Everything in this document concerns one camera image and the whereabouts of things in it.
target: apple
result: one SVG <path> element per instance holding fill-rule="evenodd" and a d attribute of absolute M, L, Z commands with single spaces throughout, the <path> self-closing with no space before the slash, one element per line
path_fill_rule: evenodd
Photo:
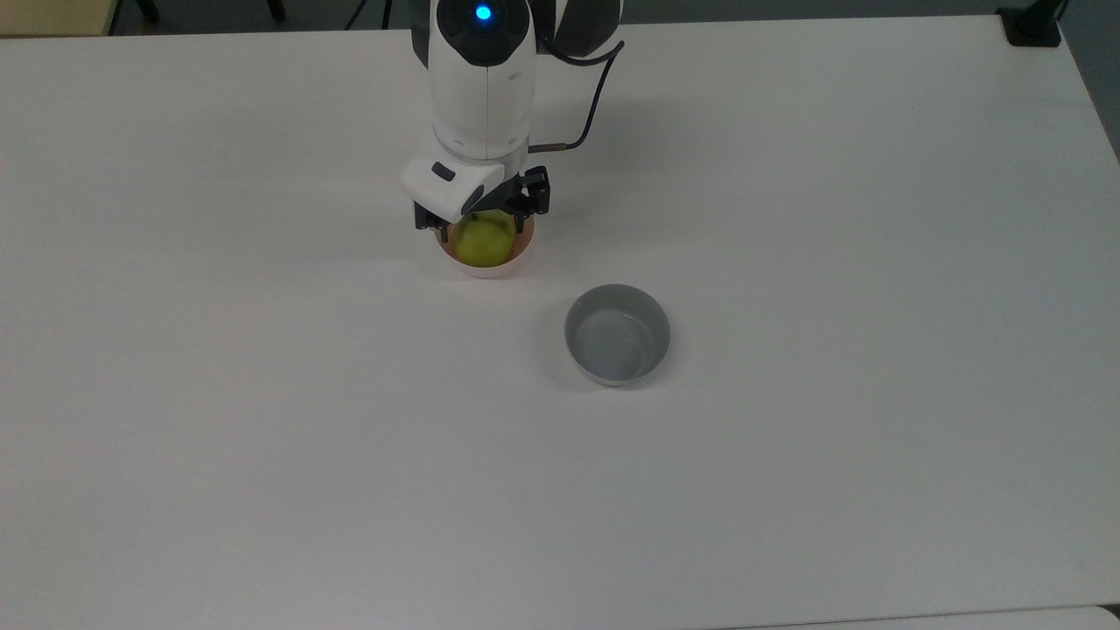
<path fill-rule="evenodd" d="M 510 258 L 516 230 L 513 217 L 501 210 L 472 212 L 455 225 L 455 257 L 472 267 L 497 267 Z"/>

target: bowl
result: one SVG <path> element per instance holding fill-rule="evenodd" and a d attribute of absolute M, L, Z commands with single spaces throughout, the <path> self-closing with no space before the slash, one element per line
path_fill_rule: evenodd
<path fill-rule="evenodd" d="M 592 381 L 619 387 L 653 371 L 669 351 L 669 318 L 650 294 L 604 285 L 579 296 L 563 325 L 568 351 Z"/>
<path fill-rule="evenodd" d="M 455 256 L 455 225 L 449 225 L 447 228 L 447 242 L 440 238 L 439 232 L 436 232 L 436 242 L 444 250 L 444 253 L 451 259 L 451 265 L 456 269 L 463 271 L 467 276 L 474 278 L 501 278 L 502 276 L 508 276 L 510 274 L 516 271 L 526 260 L 525 250 L 529 249 L 529 244 L 533 241 L 533 231 L 535 230 L 535 224 L 532 217 L 525 220 L 524 229 L 520 234 L 513 238 L 513 249 L 510 250 L 510 256 L 505 259 L 505 262 L 496 267 L 474 267 L 463 262 Z"/>

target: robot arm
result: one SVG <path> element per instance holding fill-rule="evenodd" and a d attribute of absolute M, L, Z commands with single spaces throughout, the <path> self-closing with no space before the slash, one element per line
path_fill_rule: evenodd
<path fill-rule="evenodd" d="M 536 53 L 594 53 L 614 34 L 622 1 L 411 0 L 410 9 L 435 106 L 432 129 L 401 177 L 417 228 L 446 235 L 474 210 L 503 207 L 520 229 L 525 216 L 548 211 L 544 169 L 519 175 L 529 154 Z"/>

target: black cable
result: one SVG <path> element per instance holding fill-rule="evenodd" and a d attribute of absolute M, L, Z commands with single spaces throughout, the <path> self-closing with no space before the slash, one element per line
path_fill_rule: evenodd
<path fill-rule="evenodd" d="M 567 151 L 569 149 L 579 148 L 579 146 L 584 143 L 584 140 L 587 140 L 587 135 L 591 132 L 591 122 L 595 121 L 595 110 L 599 108 L 599 96 L 603 95 L 603 86 L 607 83 L 607 74 L 610 72 L 610 66 L 615 65 L 615 59 L 618 57 L 618 53 L 622 52 L 623 46 L 625 45 L 625 41 L 619 41 L 618 45 L 615 46 L 614 50 L 610 50 L 606 55 L 603 55 L 597 59 L 584 61 L 568 57 L 562 53 L 558 54 L 554 49 L 552 49 L 552 45 L 549 41 L 544 41 L 544 49 L 564 63 L 571 63 L 576 66 L 590 66 L 606 62 L 607 65 L 603 67 L 603 74 L 599 75 L 599 85 L 595 89 L 595 96 L 591 99 L 591 109 L 587 112 L 587 122 L 584 124 L 584 133 L 580 135 L 579 140 L 576 140 L 575 142 L 553 142 L 551 145 L 531 145 L 529 147 L 529 152 L 554 154 L 559 151 Z"/>
<path fill-rule="evenodd" d="M 577 59 L 576 57 L 569 57 L 568 55 L 564 55 L 560 50 L 557 50 L 556 47 L 552 46 L 552 43 L 549 41 L 548 39 L 541 39 L 541 44 L 544 46 L 544 49 L 548 50 L 548 53 L 553 57 L 560 59 L 566 64 L 570 64 L 573 66 L 581 66 L 581 67 L 597 66 L 604 62 L 609 62 L 618 56 L 618 53 L 623 50 L 623 46 L 626 46 L 625 41 L 619 41 L 617 46 L 612 48 L 609 53 L 603 55 L 601 57 L 595 57 L 594 59 Z"/>
<path fill-rule="evenodd" d="M 364 8 L 365 8 L 365 0 L 362 0 L 361 2 L 357 3 L 357 9 L 354 9 L 354 15 L 351 16 L 351 21 L 346 22 L 346 28 L 344 28 L 343 30 L 349 30 L 349 27 L 354 26 L 354 20 L 357 19 L 358 13 L 361 13 L 362 9 Z"/>

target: white bowl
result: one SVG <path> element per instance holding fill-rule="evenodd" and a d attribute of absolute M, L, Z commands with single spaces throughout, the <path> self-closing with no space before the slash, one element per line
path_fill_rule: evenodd
<path fill-rule="evenodd" d="M 474 267 L 460 261 L 455 257 L 455 225 L 450 225 L 447 229 L 447 242 L 445 243 L 440 239 L 439 232 L 436 232 L 436 242 L 439 243 L 440 249 L 451 260 L 451 265 L 456 269 L 463 271 L 467 276 L 473 278 L 501 278 L 503 276 L 508 276 L 516 271 L 522 265 L 525 263 L 526 256 L 525 250 L 529 249 L 529 244 L 533 242 L 533 231 L 534 222 L 532 217 L 525 220 L 525 228 L 520 234 L 513 238 L 513 249 L 510 250 L 510 257 L 505 259 L 505 262 L 496 267 Z"/>

